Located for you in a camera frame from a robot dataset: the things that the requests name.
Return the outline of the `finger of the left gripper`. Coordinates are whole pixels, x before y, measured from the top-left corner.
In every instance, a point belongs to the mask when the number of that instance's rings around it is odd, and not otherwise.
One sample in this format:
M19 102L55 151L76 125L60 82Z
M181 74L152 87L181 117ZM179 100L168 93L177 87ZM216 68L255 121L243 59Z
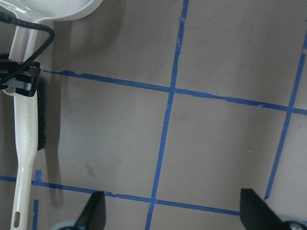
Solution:
M9 59L8 53L0 55L0 79L4 79L9 73L22 65L22 62L16 62ZM15 77L0 84L0 89L5 90L13 87L19 95L33 97L39 83L40 63L31 62L28 67L19 72Z

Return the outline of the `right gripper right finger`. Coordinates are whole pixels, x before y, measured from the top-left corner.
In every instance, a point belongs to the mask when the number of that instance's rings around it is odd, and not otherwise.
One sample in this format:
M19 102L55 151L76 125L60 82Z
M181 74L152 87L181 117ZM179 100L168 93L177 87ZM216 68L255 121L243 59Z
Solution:
M240 220L246 230L290 230L253 189L241 189Z

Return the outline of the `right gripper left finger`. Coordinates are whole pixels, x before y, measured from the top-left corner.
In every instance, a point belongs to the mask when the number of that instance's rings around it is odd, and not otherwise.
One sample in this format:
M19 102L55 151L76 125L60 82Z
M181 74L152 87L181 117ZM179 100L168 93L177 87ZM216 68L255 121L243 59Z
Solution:
M91 194L83 211L73 225L74 230L103 230L106 225L105 193Z

